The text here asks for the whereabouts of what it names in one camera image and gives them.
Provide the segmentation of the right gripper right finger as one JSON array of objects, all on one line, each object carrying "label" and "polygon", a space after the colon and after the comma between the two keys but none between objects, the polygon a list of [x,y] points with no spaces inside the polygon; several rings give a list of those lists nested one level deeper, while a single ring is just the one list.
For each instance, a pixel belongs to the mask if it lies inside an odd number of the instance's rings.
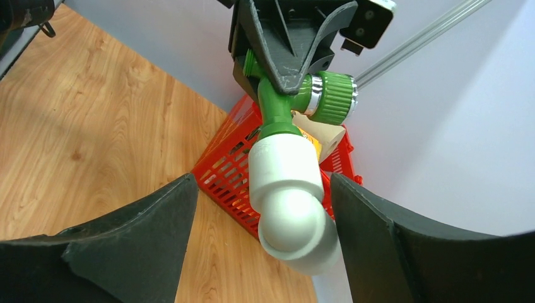
[{"label": "right gripper right finger", "polygon": [[453,227],[341,175],[331,202],[353,302],[533,302],[534,232]]}]

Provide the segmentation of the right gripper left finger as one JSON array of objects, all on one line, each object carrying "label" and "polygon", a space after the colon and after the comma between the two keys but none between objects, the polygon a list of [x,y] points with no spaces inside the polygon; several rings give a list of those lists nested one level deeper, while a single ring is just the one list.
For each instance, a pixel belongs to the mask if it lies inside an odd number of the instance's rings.
[{"label": "right gripper left finger", "polygon": [[199,189],[185,174],[56,235],[1,242],[2,302],[173,302]]}]

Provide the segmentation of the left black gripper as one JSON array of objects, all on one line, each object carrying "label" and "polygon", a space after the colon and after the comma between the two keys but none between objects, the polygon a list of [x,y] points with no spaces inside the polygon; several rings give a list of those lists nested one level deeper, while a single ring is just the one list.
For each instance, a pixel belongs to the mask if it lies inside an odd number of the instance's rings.
[{"label": "left black gripper", "polygon": [[228,1],[232,22],[228,51],[236,83],[258,103],[260,79],[244,75],[252,50],[278,93],[294,95],[308,71],[326,70],[331,44],[350,25],[356,1]]}]

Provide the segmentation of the green water faucet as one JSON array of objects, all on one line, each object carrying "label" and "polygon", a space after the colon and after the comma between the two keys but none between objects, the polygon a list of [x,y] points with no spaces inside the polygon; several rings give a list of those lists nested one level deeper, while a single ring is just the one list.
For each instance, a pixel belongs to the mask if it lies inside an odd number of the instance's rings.
[{"label": "green water faucet", "polygon": [[295,95],[277,92],[251,49],[245,57],[243,74],[259,80],[257,103],[262,117],[260,140],[276,134],[301,136],[293,123],[293,111],[304,114],[314,122],[340,126],[358,103],[358,85],[354,77],[328,71],[306,74]]}]

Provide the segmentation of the white pipe elbow fitting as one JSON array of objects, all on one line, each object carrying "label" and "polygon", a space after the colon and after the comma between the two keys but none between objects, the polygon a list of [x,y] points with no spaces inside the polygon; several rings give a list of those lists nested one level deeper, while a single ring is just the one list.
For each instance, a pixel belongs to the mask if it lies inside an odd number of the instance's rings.
[{"label": "white pipe elbow fitting", "polygon": [[322,205],[324,187],[314,146],[295,134],[259,140],[248,156],[249,196],[260,214],[258,238],[272,257],[308,276],[341,255],[336,225]]}]

